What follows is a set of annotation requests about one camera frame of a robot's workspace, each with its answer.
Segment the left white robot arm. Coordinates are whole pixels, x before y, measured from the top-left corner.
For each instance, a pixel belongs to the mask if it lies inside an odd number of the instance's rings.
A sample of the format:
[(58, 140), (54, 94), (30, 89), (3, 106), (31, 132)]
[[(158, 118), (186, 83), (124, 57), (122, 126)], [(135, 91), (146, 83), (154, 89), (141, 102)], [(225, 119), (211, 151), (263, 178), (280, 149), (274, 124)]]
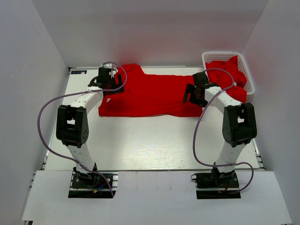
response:
[(121, 75), (115, 68), (100, 67), (90, 81), (88, 90), (68, 105), (60, 105), (57, 113), (56, 137), (67, 147), (75, 160), (75, 170), (84, 173), (83, 182), (94, 187), (99, 182), (97, 165), (87, 146), (89, 137), (88, 114), (106, 95), (124, 91)]

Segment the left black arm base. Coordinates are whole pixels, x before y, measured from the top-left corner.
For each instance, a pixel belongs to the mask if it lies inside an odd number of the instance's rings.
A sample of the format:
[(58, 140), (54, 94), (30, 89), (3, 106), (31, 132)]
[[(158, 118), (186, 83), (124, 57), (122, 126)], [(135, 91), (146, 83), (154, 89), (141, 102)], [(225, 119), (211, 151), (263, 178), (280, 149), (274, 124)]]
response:
[(68, 198), (112, 199), (118, 185), (118, 172), (104, 172), (104, 177), (93, 173), (78, 172), (73, 168)]

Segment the red t shirt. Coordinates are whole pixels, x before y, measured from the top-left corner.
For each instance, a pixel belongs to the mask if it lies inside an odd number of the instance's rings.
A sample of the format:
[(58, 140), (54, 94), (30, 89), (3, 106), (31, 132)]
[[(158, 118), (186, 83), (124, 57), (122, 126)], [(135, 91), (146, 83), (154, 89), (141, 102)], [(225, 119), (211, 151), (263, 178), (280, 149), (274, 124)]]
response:
[(190, 75), (152, 75), (137, 64), (122, 65), (118, 73), (126, 80), (124, 92), (106, 95), (98, 108), (101, 117), (149, 117), (171, 115), (199, 117), (202, 108), (184, 102)]

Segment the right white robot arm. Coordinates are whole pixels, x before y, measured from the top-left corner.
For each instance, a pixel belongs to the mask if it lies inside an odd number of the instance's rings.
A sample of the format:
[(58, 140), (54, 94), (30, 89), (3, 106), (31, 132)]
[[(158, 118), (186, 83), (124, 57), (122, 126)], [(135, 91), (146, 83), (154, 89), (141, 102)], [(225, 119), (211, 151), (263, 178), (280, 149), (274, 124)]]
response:
[[(257, 136), (257, 126), (255, 119), (255, 109), (251, 103), (243, 103), (231, 97), (227, 90), (234, 86), (232, 75), (220, 69), (221, 72), (228, 74), (231, 79), (230, 86), (221, 88), (216, 83), (210, 83), (206, 70), (193, 75), (193, 84), (186, 86), (183, 102), (191, 103), (203, 108), (193, 134), (192, 149), (193, 155), (199, 164), (212, 168), (220, 168), (212, 174), (212, 183), (217, 187), (224, 186), (228, 181), (228, 172), (234, 170), (242, 150), (252, 139)], [(214, 105), (223, 114), (222, 135), (224, 139), (223, 148), (213, 164), (207, 164), (197, 158), (195, 142), (197, 130), (200, 122), (210, 105)]]

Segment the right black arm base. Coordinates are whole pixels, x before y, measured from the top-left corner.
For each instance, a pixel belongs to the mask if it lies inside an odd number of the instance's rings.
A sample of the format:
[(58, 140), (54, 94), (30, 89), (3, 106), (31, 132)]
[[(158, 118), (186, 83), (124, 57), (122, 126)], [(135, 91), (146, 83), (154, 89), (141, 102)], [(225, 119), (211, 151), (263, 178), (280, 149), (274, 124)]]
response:
[(236, 172), (220, 173), (217, 168), (211, 172), (199, 172), (191, 175), (195, 182), (198, 200), (240, 199), (240, 186)]

